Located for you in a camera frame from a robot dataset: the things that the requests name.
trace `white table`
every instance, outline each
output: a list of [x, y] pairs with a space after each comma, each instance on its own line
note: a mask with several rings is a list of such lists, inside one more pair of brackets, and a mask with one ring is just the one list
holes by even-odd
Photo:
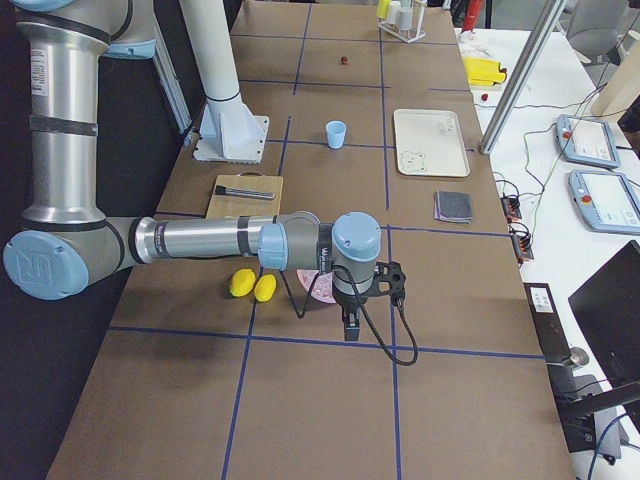
[[[518, 56], [528, 38], [529, 32], [504, 30], [477, 30], [478, 37], [502, 66], [513, 71]], [[554, 105], [565, 106], [582, 102], [594, 90], [578, 58], [567, 40], [559, 33], [553, 33], [529, 77], [517, 106]], [[497, 105], [501, 90], [472, 89], [480, 124], [486, 129]], [[483, 93], [488, 99], [482, 101]], [[493, 170], [506, 180], [516, 184], [520, 193], [540, 191], [540, 185], [525, 170], [525, 143], [523, 135], [535, 130], [546, 130], [561, 113], [575, 114], [576, 106], [565, 109], [518, 108], [514, 109], [506, 127], [491, 152]], [[618, 145], [628, 145], [617, 125], [612, 124]], [[530, 170], [543, 182], [550, 180], [542, 196], [534, 221], [538, 197], [521, 200], [523, 223], [535, 235], [533, 253], [535, 261], [526, 262], [521, 268], [524, 282], [548, 283], [557, 306], [558, 314], [570, 346], [583, 348], [590, 357], [590, 363], [577, 370], [576, 375], [594, 375], [605, 378], [600, 366], [587, 344], [569, 307], [568, 297], [575, 292], [598, 268], [609, 260], [629, 240], [640, 237], [593, 233], [585, 227], [569, 194], [567, 175], [576, 168], [588, 170], [590, 167], [566, 163], [560, 160], [553, 168], [560, 153], [554, 130], [547, 133], [528, 135]], [[640, 181], [640, 162], [631, 151], [620, 150], [621, 168], [630, 179]], [[503, 185], [498, 184], [499, 191]], [[506, 186], [506, 193], [515, 193]], [[603, 388], [609, 389], [607, 383]], [[640, 435], [628, 418], [622, 420], [631, 443], [638, 444]], [[622, 449], [623, 458], [614, 467], [600, 458], [596, 462], [593, 479], [638, 478], [640, 472], [640, 452], [631, 448]], [[578, 475], [586, 480], [592, 452], [573, 454], [573, 463]]]

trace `wire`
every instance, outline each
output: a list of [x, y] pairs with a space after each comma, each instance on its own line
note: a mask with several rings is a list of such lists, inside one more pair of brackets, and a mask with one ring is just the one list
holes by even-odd
[[[504, 183], [505, 185], [511, 185], [511, 186], [515, 189], [515, 191], [516, 191], [516, 195], [515, 195], [515, 196], [516, 196], [516, 197], [519, 197], [519, 196], [520, 196], [520, 190], [518, 189], [518, 186], [517, 186], [515, 183], [510, 182], [509, 180], [504, 179], [504, 177], [503, 177], [503, 179], [498, 179], [498, 180], [496, 180], [496, 183], [498, 183], [498, 182], [500, 182], [500, 183]], [[504, 186], [502, 187], [502, 195], [504, 195]]]
[[500, 172], [496, 172], [496, 171], [494, 170], [494, 171], [493, 171], [493, 172], [491, 172], [491, 173], [493, 173], [493, 175], [494, 175], [494, 176], [495, 176], [495, 175], [500, 175], [500, 178], [501, 178], [502, 180], [506, 180], [506, 177], [505, 177], [502, 173], [500, 173]]
[[[604, 86], [598, 86], [596, 87], [592, 92], [590, 92], [585, 98], [584, 100], [582, 100], [581, 102], [581, 106], [584, 105], [586, 107], [586, 105], [589, 103], [589, 101], [591, 100], [591, 98], [593, 98], [593, 96], [595, 96], [596, 93], [598, 93], [599, 90], [601, 90], [602, 88], [604, 88]], [[576, 115], [580, 112], [580, 108], [581, 106], [579, 106], [576, 109]], [[582, 119], [584, 118], [584, 113], [582, 116], [578, 117], [578, 120], [576, 121], [576, 124], [574, 125], [574, 130], [578, 127], [578, 125], [580, 124], [580, 122], [582, 121]], [[544, 194], [544, 192], [546, 191], [547, 185], [549, 183], [549, 181], [551, 181], [551, 177], [553, 175], [553, 172], [555, 171], [556, 167], [558, 166], [558, 163], [560, 162], [560, 159], [562, 158], [562, 155], [564, 154], [565, 150], [567, 149], [569, 142], [566, 142], [564, 144], [564, 146], [562, 147], [562, 149], [560, 150], [560, 153], [558, 153], [558, 156], [556, 157], [555, 161], [553, 162], [553, 165], [551, 166], [551, 170], [549, 171], [549, 173], [547, 174], [547, 178], [545, 179], [544, 182], [542, 182], [538, 177], [536, 177], [530, 170], [529, 170], [529, 163], [531, 162], [531, 157], [529, 154], [529, 145], [527, 143], [527, 135], [532, 135], [532, 134], [536, 134], [536, 133], [546, 133], [549, 130], [551, 130], [554, 126], [556, 125], [556, 123], [552, 123], [549, 128], [547, 128], [546, 130], [538, 130], [538, 131], [532, 131], [532, 132], [527, 132], [523, 135], [524, 138], [524, 145], [525, 145], [525, 155], [526, 155], [526, 163], [525, 163], [525, 171], [531, 175], [534, 180], [536, 180], [540, 186], [542, 187], [540, 190], [540, 193], [537, 195], [538, 198], [538, 203], [536, 203], [536, 206], [534, 208], [533, 211], [533, 226], [531, 228], [531, 241], [530, 241], [530, 245], [533, 246], [533, 239], [534, 239], [534, 234], [536, 231], [536, 228], [538, 226], [538, 211], [540, 209], [540, 204], [542, 203], [542, 195]]]
[[[607, 84], [603, 84], [603, 85], [599, 85], [597, 86], [591, 93], [589, 93], [587, 95], [587, 99], [591, 100], [591, 98], [593, 98], [593, 96], [595, 96], [596, 93], [598, 93], [600, 90], [602, 90]], [[576, 102], [576, 103], [570, 103], [568, 105], [549, 105], [549, 104], [541, 104], [541, 105], [533, 105], [533, 104], [527, 104], [527, 105], [517, 105], [515, 107], [513, 107], [514, 110], [518, 110], [518, 109], [523, 109], [523, 108], [553, 108], [553, 109], [557, 109], [557, 110], [565, 110], [567, 108], [571, 108], [571, 107], [581, 107], [583, 105], [583, 103], [585, 102], [585, 100], [582, 100], [581, 102]], [[476, 107], [479, 108], [485, 108], [485, 109], [496, 109], [497, 105], [482, 105], [481, 103], [474, 103], [474, 105]]]
[[629, 443], [629, 442], [621, 442], [620, 445], [624, 446], [624, 447], [629, 447], [629, 448], [633, 448], [634, 450], [638, 450], [640, 451], [640, 446], [635, 445], [633, 443]]
[[387, 355], [387, 357], [389, 357], [389, 359], [391, 359], [391, 361], [393, 363], [395, 363], [396, 365], [402, 365], [404, 367], [409, 367], [409, 366], [413, 365], [414, 363], [416, 363], [418, 361], [418, 344], [416, 343], [416, 339], [413, 336], [413, 332], [411, 331], [411, 328], [409, 327], [409, 324], [407, 323], [407, 319], [405, 318], [403, 300], [402, 299], [397, 299], [396, 301], [397, 301], [398, 312], [400, 313], [400, 320], [402, 321], [402, 324], [404, 325], [404, 328], [405, 328], [405, 331], [407, 332], [407, 335], [409, 335], [409, 339], [411, 340], [411, 346], [412, 346], [412, 349], [413, 349], [413, 356], [412, 356], [411, 360], [409, 360], [409, 361], [400, 360], [393, 353], [391, 353], [391, 351], [389, 350], [389, 347], [387, 347], [387, 345], [384, 343], [384, 340], [380, 336], [380, 333], [378, 332], [378, 329], [376, 328], [376, 326], [371, 321], [371, 318], [369, 317], [369, 312], [367, 312], [367, 309], [364, 306], [364, 302], [360, 298], [360, 293], [358, 292], [358, 287], [357, 287], [356, 282], [353, 279], [353, 276], [351, 275], [351, 272], [349, 271], [349, 269], [347, 267], [343, 266], [343, 265], [334, 265], [333, 266], [333, 270], [334, 271], [335, 270], [343, 271], [345, 273], [345, 275], [347, 276], [347, 279], [349, 280], [351, 288], [353, 289], [354, 296], [356, 297], [356, 302], [358, 302], [358, 308], [360, 310], [362, 310], [362, 314], [364, 315], [364, 318], [367, 321], [367, 324], [369, 325], [369, 328], [371, 329], [371, 333], [373, 333], [374, 337], [376, 337], [376, 340], [378, 341], [378, 344], [380, 345], [380, 347], [382, 348], [384, 353]]
[[596, 380], [595, 382], [590, 382], [590, 383], [587, 383], [586, 385], [581, 386], [577, 390], [571, 390], [570, 392], [562, 392], [561, 395], [571, 395], [572, 393], [578, 393], [580, 390], [584, 390], [585, 388], [590, 387], [591, 385], [595, 385], [597, 383], [602, 383], [602, 382], [609, 382], [609, 381], [610, 380], [608, 378], [605, 378], [603, 380]]
[[600, 449], [602, 448], [602, 444], [604, 443], [604, 438], [607, 436], [607, 433], [609, 433], [609, 430], [611, 430], [611, 428], [616, 423], [618, 423], [620, 420], [622, 420], [627, 415], [628, 415], [628, 413], [623, 413], [622, 415], [618, 415], [616, 418], [611, 420], [611, 422], [609, 422], [609, 425], [607, 425], [605, 427], [605, 429], [602, 431], [602, 435], [600, 435], [600, 439], [598, 440], [598, 444], [596, 445], [596, 449], [593, 451], [593, 457], [591, 457], [591, 465], [589, 466], [589, 475], [587, 475], [587, 480], [591, 480], [591, 478], [593, 476], [593, 469], [594, 469], [594, 467], [596, 465], [596, 459], [598, 458], [598, 455], [600, 454]]
[[529, 154], [529, 143], [527, 142], [527, 136], [528, 135], [536, 135], [536, 134], [540, 134], [540, 133], [547, 133], [549, 130], [551, 130], [555, 126], [556, 126], [556, 122], [553, 122], [545, 130], [533, 130], [533, 131], [530, 131], [530, 132], [525, 132], [522, 135], [522, 138], [524, 139], [524, 154], [525, 154], [525, 157], [526, 157], [526, 162], [524, 164], [524, 171], [527, 172], [542, 188], [540, 193], [535, 194], [535, 195], [540, 195], [541, 196], [544, 193], [545, 184], [544, 184], [544, 182], [542, 182], [542, 180], [540, 180], [538, 177], [536, 177], [531, 170], [529, 170], [529, 164], [531, 163], [531, 155]]
[[518, 241], [518, 246], [520, 248], [522, 257], [520, 257], [520, 255], [518, 255], [517, 252], [516, 252], [516, 256], [518, 257], [518, 263], [520, 263], [520, 266], [522, 266], [522, 262], [525, 257], [533, 258], [533, 257], [527, 256], [527, 255], [531, 255], [531, 241], [532, 241], [531, 232], [529, 231], [529, 227], [527, 227], [522, 222], [513, 222], [513, 221], [509, 222], [508, 228], [509, 228], [509, 234], [515, 236]]
[[619, 113], [626, 113], [630, 109], [631, 109], [631, 107], [627, 107], [625, 109], [618, 110], [617, 112], [607, 113], [606, 115], [583, 115], [582, 118], [605, 118], [605, 117], [611, 117], [613, 115], [618, 115]]
[[293, 310], [296, 312], [296, 316], [298, 318], [302, 319], [307, 313], [307, 306], [309, 305], [309, 299], [311, 298], [311, 292], [313, 292], [313, 287], [315, 287], [316, 281], [320, 277], [320, 271], [318, 271], [316, 273], [316, 275], [313, 277], [313, 280], [311, 281], [311, 285], [309, 285], [309, 290], [307, 291], [307, 295], [306, 295], [306, 297], [304, 299], [304, 304], [302, 305], [302, 310], [298, 310], [298, 306], [296, 305], [296, 301], [294, 300], [293, 294], [291, 293], [291, 288], [289, 287], [289, 282], [287, 281], [287, 277], [285, 276], [285, 274], [284, 274], [284, 272], [282, 270], [280, 271], [280, 276], [282, 277], [282, 281], [284, 282], [284, 286], [287, 289], [287, 295], [289, 297], [289, 302], [291, 303], [291, 306], [293, 307]]

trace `wooden board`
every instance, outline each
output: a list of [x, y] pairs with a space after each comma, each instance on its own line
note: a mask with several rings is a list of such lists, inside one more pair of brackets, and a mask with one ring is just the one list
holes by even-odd
[[[277, 215], [280, 213], [282, 177], [266, 175], [218, 175], [213, 187], [206, 218], [240, 217], [244, 215]], [[216, 187], [240, 188], [256, 192], [274, 193], [273, 200], [216, 195]]]

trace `tablet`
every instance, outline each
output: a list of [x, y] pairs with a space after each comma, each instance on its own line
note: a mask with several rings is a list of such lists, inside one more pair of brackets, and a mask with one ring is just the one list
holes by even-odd
[[560, 115], [556, 134], [568, 162], [617, 168], [620, 157], [607, 122]]
[[591, 230], [640, 234], [640, 202], [623, 173], [573, 170], [569, 188]]

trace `blue joint cap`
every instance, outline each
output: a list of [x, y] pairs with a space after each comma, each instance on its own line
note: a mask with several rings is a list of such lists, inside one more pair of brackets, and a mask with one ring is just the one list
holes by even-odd
[[333, 244], [346, 258], [356, 262], [371, 262], [380, 255], [380, 226], [362, 212], [342, 215], [333, 225]]
[[260, 230], [258, 237], [260, 265], [274, 270], [284, 270], [289, 261], [287, 232], [281, 223], [270, 223]]
[[32, 297], [59, 300], [80, 293], [89, 284], [82, 257], [50, 233], [20, 232], [4, 247], [2, 257], [11, 281]]
[[104, 54], [109, 58], [123, 60], [147, 60], [156, 54], [156, 39], [137, 43], [112, 43]]
[[30, 12], [50, 12], [66, 7], [75, 0], [11, 0], [16, 7]]

